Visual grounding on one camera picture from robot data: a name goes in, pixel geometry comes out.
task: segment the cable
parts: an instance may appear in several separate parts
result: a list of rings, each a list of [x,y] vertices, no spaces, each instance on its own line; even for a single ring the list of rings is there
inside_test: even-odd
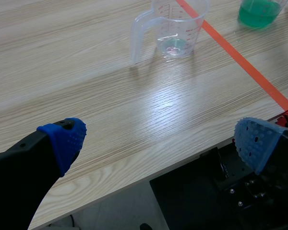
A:
[[[75,227],[75,220],[73,219],[72,215],[70,215],[70,217],[72,218],[72,227],[74,228]]]

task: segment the green liquid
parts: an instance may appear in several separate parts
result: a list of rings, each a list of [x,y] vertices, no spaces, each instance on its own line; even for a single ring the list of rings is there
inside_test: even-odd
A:
[[[271,0],[244,0],[240,6],[239,18],[248,26],[265,27],[275,20],[280,10],[280,5]]]

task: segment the plastic measuring cup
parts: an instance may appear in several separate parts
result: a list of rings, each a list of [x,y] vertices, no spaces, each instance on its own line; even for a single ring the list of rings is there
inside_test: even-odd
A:
[[[240,21],[251,27],[271,24],[288,0],[243,0],[239,10]]]
[[[198,17],[192,18],[175,0],[154,0],[152,9],[135,19],[131,34],[133,64],[140,61],[144,33],[152,27],[162,54],[173,58],[191,54],[209,4],[208,0],[187,0],[187,3],[198,13]]]

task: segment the measuring cup handle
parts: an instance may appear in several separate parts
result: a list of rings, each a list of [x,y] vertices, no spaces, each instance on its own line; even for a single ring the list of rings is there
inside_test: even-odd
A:
[[[131,61],[136,64],[140,61],[143,36],[146,30],[157,25],[163,17],[154,18],[154,11],[150,10],[140,14],[132,24],[131,30]]]

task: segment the blue rubber gripper pad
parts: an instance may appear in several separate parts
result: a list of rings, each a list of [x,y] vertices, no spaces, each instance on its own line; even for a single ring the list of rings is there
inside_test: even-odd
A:
[[[71,130],[64,129],[55,124],[47,124],[37,128],[38,131],[48,134],[57,164],[60,170],[60,177],[63,177],[69,170],[77,152],[82,149],[86,136],[86,126],[78,118],[66,118],[75,121]]]
[[[259,175],[286,130],[257,118],[244,118],[235,128],[235,142],[241,159]]]

